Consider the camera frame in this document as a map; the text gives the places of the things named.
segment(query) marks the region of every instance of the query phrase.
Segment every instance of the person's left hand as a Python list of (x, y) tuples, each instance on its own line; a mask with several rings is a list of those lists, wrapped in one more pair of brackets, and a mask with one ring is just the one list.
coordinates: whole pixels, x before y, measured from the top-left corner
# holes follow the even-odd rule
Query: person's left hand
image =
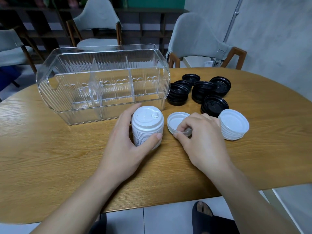
[(161, 133), (151, 135), (142, 145), (136, 147), (129, 138), (129, 125), (132, 114), (141, 106), (135, 104), (125, 110), (111, 131), (97, 173), (113, 175), (118, 183), (129, 178), (138, 168), (143, 158), (162, 138)]

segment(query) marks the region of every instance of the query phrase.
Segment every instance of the person's right arm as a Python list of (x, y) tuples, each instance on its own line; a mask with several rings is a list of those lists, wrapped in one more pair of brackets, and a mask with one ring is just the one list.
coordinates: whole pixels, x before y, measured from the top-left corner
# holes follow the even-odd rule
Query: person's right arm
[(178, 131), (193, 129), (192, 138), (175, 134), (190, 161), (216, 186), (226, 200), (241, 234), (298, 233), (237, 169), (227, 153), (218, 118), (193, 113)]

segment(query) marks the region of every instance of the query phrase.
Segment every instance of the green board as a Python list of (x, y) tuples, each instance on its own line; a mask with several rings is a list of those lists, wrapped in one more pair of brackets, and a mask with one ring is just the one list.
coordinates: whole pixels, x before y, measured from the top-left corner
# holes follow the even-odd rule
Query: green board
[(129, 7), (184, 9), (185, 0), (128, 0)]

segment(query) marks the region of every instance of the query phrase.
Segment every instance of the person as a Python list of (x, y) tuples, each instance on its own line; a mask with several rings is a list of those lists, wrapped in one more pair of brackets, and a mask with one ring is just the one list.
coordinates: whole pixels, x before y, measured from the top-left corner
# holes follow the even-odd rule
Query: person
[[(88, 233), (112, 192), (134, 174), (144, 157), (162, 138), (162, 134), (155, 133), (138, 147), (131, 142), (131, 116), (140, 106), (135, 104), (119, 116), (94, 174), (32, 234)], [(191, 163), (213, 182), (224, 197), (239, 233), (298, 233), (233, 165), (221, 134), (219, 119), (193, 113), (181, 122), (177, 130), (184, 131), (187, 127), (193, 129), (191, 138), (182, 133), (174, 136), (180, 141)], [(212, 213), (207, 206), (198, 202), (194, 210), (203, 217), (202, 223), (198, 223), (200, 219), (193, 220), (194, 234), (211, 233), (207, 217), (211, 217)]]

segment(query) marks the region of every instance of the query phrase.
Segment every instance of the fingernail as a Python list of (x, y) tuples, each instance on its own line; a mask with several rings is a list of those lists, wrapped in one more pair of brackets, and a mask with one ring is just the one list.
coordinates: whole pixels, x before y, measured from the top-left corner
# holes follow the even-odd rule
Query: fingernail
[(162, 133), (158, 133), (158, 134), (156, 135), (156, 137), (157, 137), (158, 139), (161, 139), (161, 138), (162, 138)]

